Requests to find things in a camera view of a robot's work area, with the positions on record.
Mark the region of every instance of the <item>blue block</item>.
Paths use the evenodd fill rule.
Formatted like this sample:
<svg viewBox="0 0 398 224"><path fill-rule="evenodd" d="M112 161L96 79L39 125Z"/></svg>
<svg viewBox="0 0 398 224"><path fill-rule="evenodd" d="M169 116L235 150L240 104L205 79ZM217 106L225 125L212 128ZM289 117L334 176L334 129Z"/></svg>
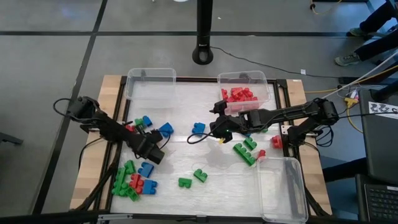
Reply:
<svg viewBox="0 0 398 224"><path fill-rule="evenodd" d="M145 126L149 127L152 125L152 121L148 118L148 116L143 116L142 120L144 121Z"/></svg>
<svg viewBox="0 0 398 224"><path fill-rule="evenodd" d="M192 133L196 134L196 133L203 133L205 131L205 124L203 123L195 123L193 124L193 128L192 128Z"/></svg>
<svg viewBox="0 0 398 224"><path fill-rule="evenodd" d="M165 138L174 132L173 127L169 124L169 122L163 124L163 126L159 128L159 131Z"/></svg>
<svg viewBox="0 0 398 224"><path fill-rule="evenodd" d="M156 186L156 181L144 180L144 188L142 189L142 194L156 194Z"/></svg>
<svg viewBox="0 0 398 224"><path fill-rule="evenodd" d="M138 169L138 173L141 174L141 176L149 178L150 174L154 170L154 165L147 163L147 162L142 162L140 169Z"/></svg>

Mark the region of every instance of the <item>yellow cable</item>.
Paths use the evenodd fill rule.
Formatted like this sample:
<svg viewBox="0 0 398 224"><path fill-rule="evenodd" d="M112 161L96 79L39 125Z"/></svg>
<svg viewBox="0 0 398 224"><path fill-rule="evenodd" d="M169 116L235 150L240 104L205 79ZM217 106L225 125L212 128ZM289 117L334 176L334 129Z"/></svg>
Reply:
<svg viewBox="0 0 398 224"><path fill-rule="evenodd" d="M327 13L330 12L332 9L334 9L341 1L343 1L343 0L340 0L340 1L336 2L336 4L335 4L334 6L332 6L329 10L327 10L327 11L325 11L325 12L316 12L316 11L315 11L315 7L312 8L312 11L313 11L313 13L315 13L316 15L324 15L324 14L327 14Z"/></svg>
<svg viewBox="0 0 398 224"><path fill-rule="evenodd" d="M363 133L357 126L355 126L355 124L353 123L353 121L351 120L351 117L349 116L349 107L347 105L347 118L349 123L352 125L353 128L355 128L355 130L359 131L360 133Z"/></svg>
<svg viewBox="0 0 398 224"><path fill-rule="evenodd" d="M389 71L391 71L391 70L393 70L393 69L395 69L395 68L398 68L398 65L396 65L396 66L394 66L394 67L391 67L391 68L389 68L389 69L387 69L387 70L384 70L384 71L382 71L381 73L377 73L377 74L375 74L375 75L372 75L371 77L364 78L364 79L362 79L362 80L360 80L360 81L358 81L358 82L356 82L356 83L353 83L353 85L354 85L354 84L361 83L361 82L364 82L364 81L369 80L369 79L371 79L371 78L373 78L373 77L382 75L382 74L384 74L384 73L386 73L386 72L389 72ZM305 91L304 93L326 93L326 92L335 91L335 90L337 90L337 88L330 89L330 90Z"/></svg>

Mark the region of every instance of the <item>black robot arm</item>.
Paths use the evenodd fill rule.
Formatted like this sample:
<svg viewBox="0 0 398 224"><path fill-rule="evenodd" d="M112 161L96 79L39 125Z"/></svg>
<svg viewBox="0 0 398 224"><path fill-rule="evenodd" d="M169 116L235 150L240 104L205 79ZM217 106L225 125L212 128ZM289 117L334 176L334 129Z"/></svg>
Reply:
<svg viewBox="0 0 398 224"><path fill-rule="evenodd" d="M105 140L126 142L136 155L144 159L148 158L159 164L164 157L164 152L156 145L163 139L159 131L152 130L150 133L145 133L137 128L139 133L132 133L101 111L98 102L90 97L78 97L68 108L66 116L81 123L80 128L87 133L91 128L98 128L99 134Z"/></svg>
<svg viewBox="0 0 398 224"><path fill-rule="evenodd" d="M210 111L220 116L210 123L212 135L224 139L224 143L232 140L232 132L241 134L256 133L268 128L274 123L308 118L298 126L290 127L287 132L289 144L301 145L305 135L319 125L333 125L338 121L335 105L325 99L315 99L302 105L291 106L278 110L248 110L238 113L238 116L225 115L226 101L215 103Z"/></svg>

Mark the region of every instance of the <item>clear plastic bin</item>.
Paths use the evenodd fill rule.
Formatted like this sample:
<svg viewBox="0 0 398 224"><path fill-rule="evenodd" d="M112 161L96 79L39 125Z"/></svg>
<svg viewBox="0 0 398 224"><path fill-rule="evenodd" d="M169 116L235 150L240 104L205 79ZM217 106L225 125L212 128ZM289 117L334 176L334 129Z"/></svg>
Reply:
<svg viewBox="0 0 398 224"><path fill-rule="evenodd" d="M299 161L268 157L256 166L261 217L267 222L305 223L308 210Z"/></svg>
<svg viewBox="0 0 398 224"><path fill-rule="evenodd" d="M221 73L217 79L220 86L220 100L223 99L222 90L227 91L228 98L232 97L232 88L249 88L252 97L257 98L252 101L236 100L233 103L227 103L227 110L230 113L258 109L270 100L267 78L261 71Z"/></svg>
<svg viewBox="0 0 398 224"><path fill-rule="evenodd" d="M127 75L124 94L150 108L173 106L177 102L176 77L172 68L133 68Z"/></svg>

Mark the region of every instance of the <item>shoe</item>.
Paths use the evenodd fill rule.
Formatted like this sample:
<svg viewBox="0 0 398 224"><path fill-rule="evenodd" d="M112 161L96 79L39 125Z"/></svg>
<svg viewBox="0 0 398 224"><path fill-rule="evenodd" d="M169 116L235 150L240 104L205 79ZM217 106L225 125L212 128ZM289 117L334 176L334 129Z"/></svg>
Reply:
<svg viewBox="0 0 398 224"><path fill-rule="evenodd" d="M352 28L349 32L355 37L366 37L368 35L368 33L362 31L361 28Z"/></svg>
<svg viewBox="0 0 398 224"><path fill-rule="evenodd" d="M345 57L337 57L335 58L335 63L340 66L347 66L347 65L356 65L359 63L361 59L356 53L352 53Z"/></svg>

